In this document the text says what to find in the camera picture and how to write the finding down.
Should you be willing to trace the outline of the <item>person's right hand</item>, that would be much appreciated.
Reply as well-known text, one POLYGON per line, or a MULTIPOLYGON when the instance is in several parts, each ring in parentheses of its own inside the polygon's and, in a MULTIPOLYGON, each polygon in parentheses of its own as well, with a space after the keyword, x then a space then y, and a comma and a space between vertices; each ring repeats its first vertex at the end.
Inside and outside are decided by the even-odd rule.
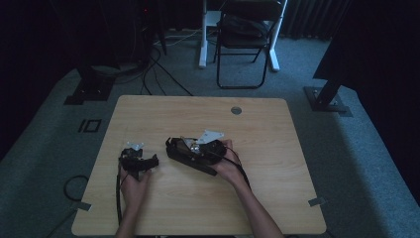
POLYGON ((222 144, 226 147, 226 154, 219 163, 212 165, 211 168, 234 188, 248 187, 246 179, 241 172, 242 166, 239 157, 233 150, 232 141, 223 140, 222 144))

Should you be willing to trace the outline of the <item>black slanted stand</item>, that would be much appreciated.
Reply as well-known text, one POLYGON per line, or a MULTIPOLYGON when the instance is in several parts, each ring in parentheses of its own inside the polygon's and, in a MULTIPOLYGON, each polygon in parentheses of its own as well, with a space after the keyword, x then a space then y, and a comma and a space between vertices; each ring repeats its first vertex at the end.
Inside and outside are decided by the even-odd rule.
POLYGON ((338 94, 340 86, 339 82, 327 80, 322 87, 305 86, 303 90, 313 111, 334 112, 341 117, 352 117, 351 109, 338 94))

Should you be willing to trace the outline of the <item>person's left hand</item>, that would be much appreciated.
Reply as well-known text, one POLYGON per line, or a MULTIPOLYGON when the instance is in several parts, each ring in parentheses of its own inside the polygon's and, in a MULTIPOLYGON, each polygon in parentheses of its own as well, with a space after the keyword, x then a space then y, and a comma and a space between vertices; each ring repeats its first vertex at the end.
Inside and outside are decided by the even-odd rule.
POLYGON ((152 172, 146 171, 140 179, 136 179, 128 172, 120 169, 120 189, 124 196, 126 209, 139 212, 148 192, 152 172))

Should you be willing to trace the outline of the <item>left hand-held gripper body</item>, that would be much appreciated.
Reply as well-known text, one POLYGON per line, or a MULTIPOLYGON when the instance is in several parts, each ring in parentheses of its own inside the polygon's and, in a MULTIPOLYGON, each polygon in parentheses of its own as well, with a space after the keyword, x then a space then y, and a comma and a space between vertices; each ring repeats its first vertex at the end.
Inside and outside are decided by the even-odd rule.
POLYGON ((120 155, 119 162, 121 167, 135 179, 139 178, 143 159, 144 144, 129 143, 120 155))

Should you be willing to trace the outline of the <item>white desk leg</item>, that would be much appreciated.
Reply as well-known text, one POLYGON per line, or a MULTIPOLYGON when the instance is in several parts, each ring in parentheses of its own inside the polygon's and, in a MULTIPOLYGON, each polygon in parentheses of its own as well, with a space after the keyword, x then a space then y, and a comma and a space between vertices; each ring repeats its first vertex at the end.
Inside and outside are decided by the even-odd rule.
POLYGON ((279 16, 279 20, 276 23, 273 32, 271 34, 271 46, 269 49, 269 59, 270 59, 270 66, 271 70, 274 72, 278 72, 280 70, 280 65, 278 62, 277 54, 275 51, 275 45, 277 43, 277 39, 281 30, 282 21, 284 19, 285 11, 287 9, 288 0, 279 0, 282 6, 281 14, 279 16))
POLYGON ((207 0, 202 1, 202 14, 201 14, 201 45, 198 59, 198 66, 205 68, 207 66, 207 54, 208 54, 208 28, 209 28, 209 12, 207 9, 207 0))

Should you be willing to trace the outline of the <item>black stand base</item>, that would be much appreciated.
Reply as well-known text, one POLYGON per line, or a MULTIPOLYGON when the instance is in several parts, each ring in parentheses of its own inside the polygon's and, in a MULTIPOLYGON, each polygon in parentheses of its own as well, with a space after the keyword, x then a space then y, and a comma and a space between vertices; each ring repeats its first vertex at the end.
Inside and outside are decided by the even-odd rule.
POLYGON ((116 77, 103 75, 91 66, 78 67, 80 81, 64 105, 82 105, 85 101, 107 101, 116 77))

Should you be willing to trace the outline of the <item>black folding chair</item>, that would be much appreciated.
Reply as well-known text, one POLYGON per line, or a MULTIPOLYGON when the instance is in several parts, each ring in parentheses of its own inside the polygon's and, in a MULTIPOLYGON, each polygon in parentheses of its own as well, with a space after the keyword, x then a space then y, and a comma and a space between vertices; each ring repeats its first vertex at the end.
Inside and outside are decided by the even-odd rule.
POLYGON ((265 82, 271 34, 279 20, 282 6, 279 0, 226 0, 221 7, 217 23, 217 42, 213 62, 216 66, 216 83, 222 89, 257 89, 265 82), (225 15, 234 15, 252 21, 262 21, 267 25, 265 37, 254 38, 226 32, 221 28, 225 15), (225 85, 221 81, 222 56, 254 56, 256 62, 264 52, 262 79, 255 85, 225 85))

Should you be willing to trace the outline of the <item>dark bag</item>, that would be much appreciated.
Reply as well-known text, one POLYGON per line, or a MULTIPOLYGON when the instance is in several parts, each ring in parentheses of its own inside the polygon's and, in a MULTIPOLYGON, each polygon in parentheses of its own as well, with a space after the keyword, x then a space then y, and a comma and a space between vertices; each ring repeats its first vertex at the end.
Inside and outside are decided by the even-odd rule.
POLYGON ((262 21, 252 21, 234 15, 225 15, 221 28, 233 34, 260 38, 265 37, 268 29, 262 21))

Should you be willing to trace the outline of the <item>black zip pouch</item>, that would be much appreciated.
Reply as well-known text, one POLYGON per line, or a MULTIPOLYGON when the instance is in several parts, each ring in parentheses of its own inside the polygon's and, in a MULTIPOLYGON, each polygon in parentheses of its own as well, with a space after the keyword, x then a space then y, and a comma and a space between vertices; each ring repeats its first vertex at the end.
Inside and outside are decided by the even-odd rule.
POLYGON ((173 159, 210 176, 215 176, 217 174, 215 170, 202 163, 199 163, 194 158, 195 154, 188 149, 187 145, 181 138, 168 138, 165 142, 165 145, 167 156, 170 159, 173 159))

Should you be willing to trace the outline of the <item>dark ribbed curtain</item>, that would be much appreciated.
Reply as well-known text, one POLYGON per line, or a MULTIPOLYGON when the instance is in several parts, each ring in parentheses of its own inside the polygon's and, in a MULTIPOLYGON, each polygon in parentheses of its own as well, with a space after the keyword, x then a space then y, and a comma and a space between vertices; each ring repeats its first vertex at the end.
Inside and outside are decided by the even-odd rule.
POLYGON ((334 0, 288 0, 280 33, 291 39, 330 40, 335 14, 334 0))

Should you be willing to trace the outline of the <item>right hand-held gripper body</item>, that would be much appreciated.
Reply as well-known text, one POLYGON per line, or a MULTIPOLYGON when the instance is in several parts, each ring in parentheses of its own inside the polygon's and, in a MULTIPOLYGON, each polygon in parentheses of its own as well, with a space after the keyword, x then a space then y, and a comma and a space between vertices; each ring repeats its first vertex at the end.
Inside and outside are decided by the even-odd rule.
POLYGON ((221 142, 222 132, 205 130, 195 142, 196 161, 202 165, 215 165, 225 156, 227 149, 221 142))

